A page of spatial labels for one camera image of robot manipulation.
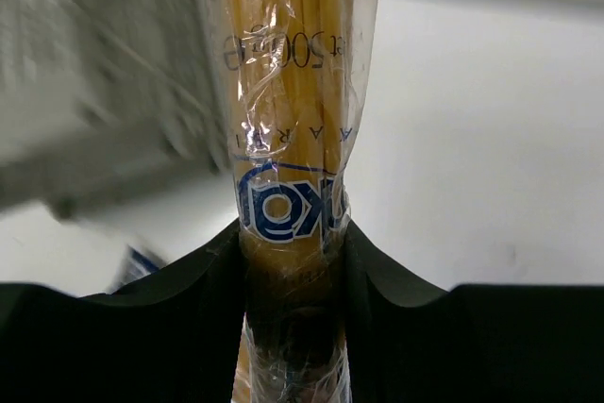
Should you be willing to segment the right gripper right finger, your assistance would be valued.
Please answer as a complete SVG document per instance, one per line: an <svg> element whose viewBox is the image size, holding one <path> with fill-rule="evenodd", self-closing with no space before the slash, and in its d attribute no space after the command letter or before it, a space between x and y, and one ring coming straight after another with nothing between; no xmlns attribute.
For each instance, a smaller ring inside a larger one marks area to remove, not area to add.
<svg viewBox="0 0 604 403"><path fill-rule="evenodd" d="M463 284L450 291L344 239L356 402L599 402L599 286Z"/></svg>

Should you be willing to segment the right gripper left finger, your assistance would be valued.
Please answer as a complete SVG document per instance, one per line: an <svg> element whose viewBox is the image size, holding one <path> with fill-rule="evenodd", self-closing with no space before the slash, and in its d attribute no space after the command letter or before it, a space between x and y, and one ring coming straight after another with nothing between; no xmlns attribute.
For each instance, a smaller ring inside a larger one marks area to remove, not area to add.
<svg viewBox="0 0 604 403"><path fill-rule="evenodd" d="M228 402L243 324L239 226L113 294L1 288L5 402Z"/></svg>

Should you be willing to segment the long spaghetti bag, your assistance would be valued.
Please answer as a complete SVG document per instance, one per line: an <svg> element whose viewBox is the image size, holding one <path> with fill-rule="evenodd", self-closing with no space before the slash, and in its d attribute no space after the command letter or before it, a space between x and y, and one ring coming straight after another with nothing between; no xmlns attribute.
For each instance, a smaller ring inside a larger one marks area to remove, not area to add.
<svg viewBox="0 0 604 403"><path fill-rule="evenodd" d="M154 274L168 264L168 261L145 247L128 246L121 258L106 294L114 294L124 286Z"/></svg>

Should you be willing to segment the small spaghetti bag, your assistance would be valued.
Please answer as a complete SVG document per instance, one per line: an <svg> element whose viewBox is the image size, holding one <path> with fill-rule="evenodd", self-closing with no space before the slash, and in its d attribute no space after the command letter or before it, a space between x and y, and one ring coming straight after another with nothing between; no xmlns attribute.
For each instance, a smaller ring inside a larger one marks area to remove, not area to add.
<svg viewBox="0 0 604 403"><path fill-rule="evenodd" d="M245 263L247 398L347 402L344 173L378 0L210 1Z"/></svg>

